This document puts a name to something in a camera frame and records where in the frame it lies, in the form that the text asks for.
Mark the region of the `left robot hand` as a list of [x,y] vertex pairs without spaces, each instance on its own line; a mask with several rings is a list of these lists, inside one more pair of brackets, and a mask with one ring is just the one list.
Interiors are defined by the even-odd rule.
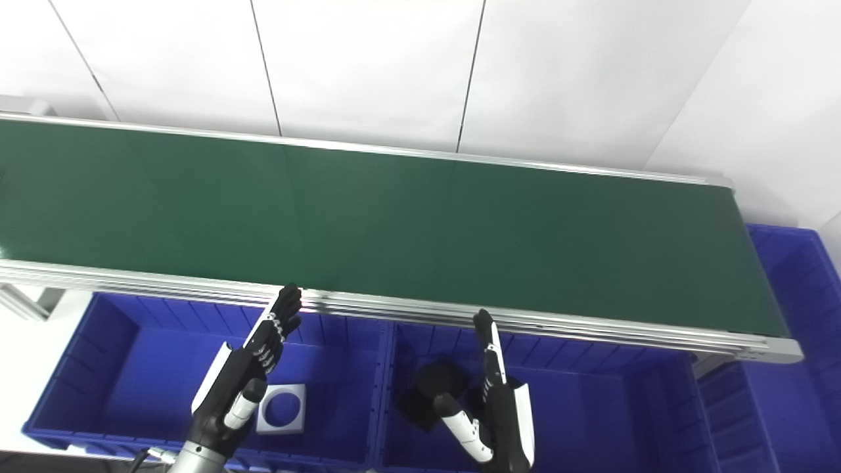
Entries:
[[284,342],[301,324],[302,290],[286,284],[264,309],[243,345],[223,346],[225,357],[193,411],[186,444],[229,459],[253,426],[256,407],[267,390],[267,377],[277,367]]

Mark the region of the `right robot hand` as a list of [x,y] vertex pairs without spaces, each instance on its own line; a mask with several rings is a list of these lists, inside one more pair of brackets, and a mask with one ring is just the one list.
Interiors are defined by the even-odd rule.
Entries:
[[473,417],[449,393],[433,407],[481,472],[530,472],[535,461],[534,412],[528,384],[509,377],[495,319],[486,309],[472,318],[484,363],[483,417]]

